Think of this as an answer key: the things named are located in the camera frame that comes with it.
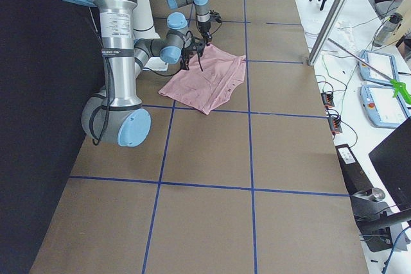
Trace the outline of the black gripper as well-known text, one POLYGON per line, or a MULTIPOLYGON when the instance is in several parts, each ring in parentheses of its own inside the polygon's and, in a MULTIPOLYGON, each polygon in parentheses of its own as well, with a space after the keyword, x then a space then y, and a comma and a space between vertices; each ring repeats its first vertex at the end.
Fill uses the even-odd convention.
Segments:
POLYGON ((201 57, 204 53, 206 43, 204 39, 191 39, 190 45, 182 49, 182 55, 180 59, 180 69, 188 71, 189 61, 192 57, 196 56, 200 70, 203 72, 204 69, 201 63, 201 57))
POLYGON ((211 23, 213 21, 218 24, 222 23, 221 15, 214 10, 210 10, 208 13, 203 15, 196 15, 197 28, 204 39, 206 46, 209 46, 213 39, 213 35, 211 33, 211 23))

